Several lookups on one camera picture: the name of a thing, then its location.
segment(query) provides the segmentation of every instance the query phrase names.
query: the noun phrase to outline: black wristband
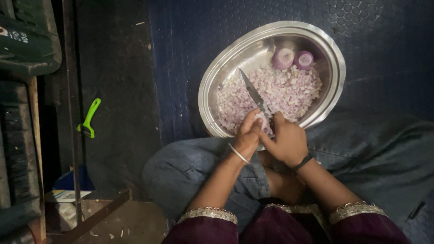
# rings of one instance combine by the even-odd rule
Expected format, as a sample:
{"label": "black wristband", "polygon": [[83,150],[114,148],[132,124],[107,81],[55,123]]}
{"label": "black wristband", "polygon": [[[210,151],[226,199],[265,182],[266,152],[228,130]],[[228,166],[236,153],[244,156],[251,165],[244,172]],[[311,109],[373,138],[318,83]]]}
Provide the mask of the black wristband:
{"label": "black wristband", "polygon": [[296,172],[297,170],[299,170],[301,167],[303,167],[307,162],[309,162],[309,160],[311,160],[313,158],[312,154],[310,154],[310,152],[307,153],[307,156],[304,157],[303,161],[301,161],[301,163],[299,165],[297,165],[296,167],[292,168],[292,170],[294,172]]}

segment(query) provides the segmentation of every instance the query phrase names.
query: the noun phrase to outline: hand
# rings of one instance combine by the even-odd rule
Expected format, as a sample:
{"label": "hand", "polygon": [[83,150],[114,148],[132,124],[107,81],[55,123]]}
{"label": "hand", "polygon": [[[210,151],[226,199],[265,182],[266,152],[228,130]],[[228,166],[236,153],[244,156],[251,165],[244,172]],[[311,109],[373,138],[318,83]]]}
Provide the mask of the hand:
{"label": "hand", "polygon": [[308,154],[306,133],[300,126],[289,122],[281,112],[274,114],[276,139],[272,141],[261,131],[260,138],[264,147],[278,160],[290,168],[301,163]]}
{"label": "hand", "polygon": [[259,109],[254,109],[247,113],[238,128],[235,145],[233,146],[248,161],[258,148],[259,134],[262,131],[263,120],[261,118],[254,120],[255,115],[259,112]]}

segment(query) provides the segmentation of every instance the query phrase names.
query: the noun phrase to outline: lace trim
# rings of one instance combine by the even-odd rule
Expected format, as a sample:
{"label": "lace trim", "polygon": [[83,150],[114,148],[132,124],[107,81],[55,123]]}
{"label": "lace trim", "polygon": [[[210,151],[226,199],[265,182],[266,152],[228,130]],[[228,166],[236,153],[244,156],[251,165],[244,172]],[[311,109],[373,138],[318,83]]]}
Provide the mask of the lace trim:
{"label": "lace trim", "polygon": [[232,214],[231,212],[228,212],[224,209],[211,208],[211,207],[199,208],[197,210],[191,210],[191,211],[183,214],[181,216],[181,218],[178,220],[177,224],[181,223],[182,221],[184,221],[188,218],[195,218],[195,217],[200,217],[200,216],[210,217],[210,218],[219,218],[219,219],[230,221],[234,224],[238,224],[237,217],[234,214]]}
{"label": "lace trim", "polygon": [[336,212],[330,215],[329,221],[331,224],[336,224],[337,222],[343,220],[344,218],[348,218],[358,214],[365,214],[365,213],[374,213],[374,214],[381,214],[387,216],[375,204],[368,205],[366,202],[363,203],[356,202],[354,204],[348,203],[345,204],[344,207],[337,208]]}
{"label": "lace trim", "polygon": [[269,208],[269,207],[280,208],[280,209],[282,209],[285,212],[290,213],[290,214],[313,214],[313,216],[315,216],[316,220],[318,221],[319,225],[321,225],[321,227],[324,230],[327,237],[330,239],[329,226],[324,221],[324,218],[322,217],[321,210],[319,209],[318,205],[316,205],[316,204],[310,204],[307,206],[297,205],[297,206],[292,206],[292,207],[288,206],[288,205],[268,204],[265,207],[266,208]]}

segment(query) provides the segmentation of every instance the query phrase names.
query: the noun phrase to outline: silver bangle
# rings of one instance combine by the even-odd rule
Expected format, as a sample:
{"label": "silver bangle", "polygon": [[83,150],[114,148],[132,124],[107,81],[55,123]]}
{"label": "silver bangle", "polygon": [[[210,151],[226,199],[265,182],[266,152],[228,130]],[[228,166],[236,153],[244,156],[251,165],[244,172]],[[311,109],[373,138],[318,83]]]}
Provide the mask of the silver bangle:
{"label": "silver bangle", "polygon": [[244,162],[246,162],[247,164],[250,164],[250,162],[249,161],[247,161],[243,156],[241,156],[241,154],[239,153],[239,152],[237,152],[236,150],[235,150],[235,148],[233,148],[233,146],[230,144],[230,143],[228,143],[229,144],[229,146],[230,146],[230,149],[240,158],[240,159],[242,159]]}

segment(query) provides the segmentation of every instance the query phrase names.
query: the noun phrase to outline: sleeve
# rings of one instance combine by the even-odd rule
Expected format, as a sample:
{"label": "sleeve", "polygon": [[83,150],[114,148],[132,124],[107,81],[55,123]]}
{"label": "sleeve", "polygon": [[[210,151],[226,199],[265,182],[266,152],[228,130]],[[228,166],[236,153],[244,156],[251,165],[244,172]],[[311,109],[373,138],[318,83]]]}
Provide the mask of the sleeve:
{"label": "sleeve", "polygon": [[347,204],[329,217],[336,244],[411,244],[402,231],[377,206]]}
{"label": "sleeve", "polygon": [[238,220],[218,208],[199,208],[184,214],[162,244],[237,244]]}

